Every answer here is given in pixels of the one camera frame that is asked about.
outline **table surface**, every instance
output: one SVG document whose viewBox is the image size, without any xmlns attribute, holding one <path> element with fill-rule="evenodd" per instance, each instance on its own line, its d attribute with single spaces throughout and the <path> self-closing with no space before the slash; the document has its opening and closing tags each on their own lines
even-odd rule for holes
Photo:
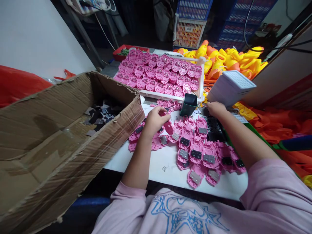
<svg viewBox="0 0 312 234">
<path fill-rule="evenodd" d="M 146 104 L 147 101 L 142 101 L 142 103 L 145 103 L 142 104 L 142 107 L 145 115 L 147 115 L 153 107 L 150 107 L 150 104 Z M 197 118 L 198 114 L 195 113 L 196 111 L 193 116 L 194 118 Z M 181 118 L 179 116 L 179 111 L 171 113 L 171 120 L 174 121 L 176 118 Z M 133 152 L 128 150 L 128 146 L 129 141 L 126 141 L 104 168 L 124 172 L 133 155 Z M 189 170 L 180 171 L 176 165 L 177 150 L 178 148 L 175 144 L 169 143 L 168 146 L 151 152 L 149 179 L 185 189 L 192 189 L 187 183 L 187 174 Z M 203 179 L 201 185 L 195 190 L 238 201 L 240 196 L 246 190 L 247 184 L 247 173 L 237 175 L 236 173 L 230 174 L 224 172 L 221 175 L 220 182 L 215 187 L 209 185 L 206 180 Z"/>
</svg>

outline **person's hand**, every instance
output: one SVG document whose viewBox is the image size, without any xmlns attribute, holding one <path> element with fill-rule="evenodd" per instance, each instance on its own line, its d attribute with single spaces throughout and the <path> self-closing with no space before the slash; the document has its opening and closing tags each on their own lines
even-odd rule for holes
<svg viewBox="0 0 312 234">
<path fill-rule="evenodd" d="M 209 113 L 213 117 L 218 118 L 219 116 L 222 116 L 222 114 L 227 112 L 225 106 L 220 102 L 207 102 L 206 105 L 209 110 Z"/>
<path fill-rule="evenodd" d="M 171 115 L 169 114 L 165 115 L 166 112 L 167 110 L 160 106 L 155 107 L 149 112 L 143 128 L 145 136 L 153 137 L 156 134 L 156 132 L 159 131 L 159 129 L 161 129 L 163 124 L 171 118 Z"/>
</svg>

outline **red tray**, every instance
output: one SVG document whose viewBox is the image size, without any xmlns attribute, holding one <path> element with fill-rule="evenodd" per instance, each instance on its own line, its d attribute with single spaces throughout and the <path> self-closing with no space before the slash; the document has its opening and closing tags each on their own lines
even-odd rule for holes
<svg viewBox="0 0 312 234">
<path fill-rule="evenodd" d="M 122 55 L 117 55 L 121 52 L 122 49 L 130 49 L 130 48 L 136 48 L 145 52 L 149 52 L 150 49 L 146 48 L 146 47 L 139 47 L 139 46 L 133 46 L 133 45 L 122 45 L 121 47 L 119 47 L 117 50 L 115 50 L 113 52 L 113 57 L 116 61 L 121 62 L 122 60 L 124 60 L 126 58 L 126 56 L 122 56 Z"/>
</svg>

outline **blue graphic print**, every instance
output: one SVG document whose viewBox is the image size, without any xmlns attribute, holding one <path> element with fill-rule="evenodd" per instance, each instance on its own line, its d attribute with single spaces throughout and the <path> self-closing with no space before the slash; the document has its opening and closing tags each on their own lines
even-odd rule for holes
<svg viewBox="0 0 312 234">
<path fill-rule="evenodd" d="M 171 209 L 169 203 L 173 201 L 176 201 L 181 206 L 176 207 L 175 205 Z M 203 206 L 198 201 L 190 198 L 179 197 L 172 194 L 171 191 L 156 194 L 151 206 L 153 204 L 155 207 L 151 211 L 152 215 L 163 213 L 168 218 L 166 234 L 177 233 L 183 225 L 188 226 L 193 234 L 209 233 L 209 225 L 229 231 L 229 229 L 219 222 L 221 213 L 212 213 L 208 211 L 208 206 Z"/>
</svg>

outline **person's left hand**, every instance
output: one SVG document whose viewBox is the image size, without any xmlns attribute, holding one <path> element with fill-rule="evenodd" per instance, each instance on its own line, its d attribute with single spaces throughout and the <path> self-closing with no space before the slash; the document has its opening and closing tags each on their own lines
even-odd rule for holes
<svg viewBox="0 0 312 234">
<path fill-rule="evenodd" d="M 144 135 L 153 137 L 156 132 L 159 131 L 163 124 L 171 118 L 171 115 L 169 114 L 160 116 L 165 114 L 166 112 L 167 110 L 161 106 L 156 106 L 149 112 L 143 128 Z"/>
</svg>

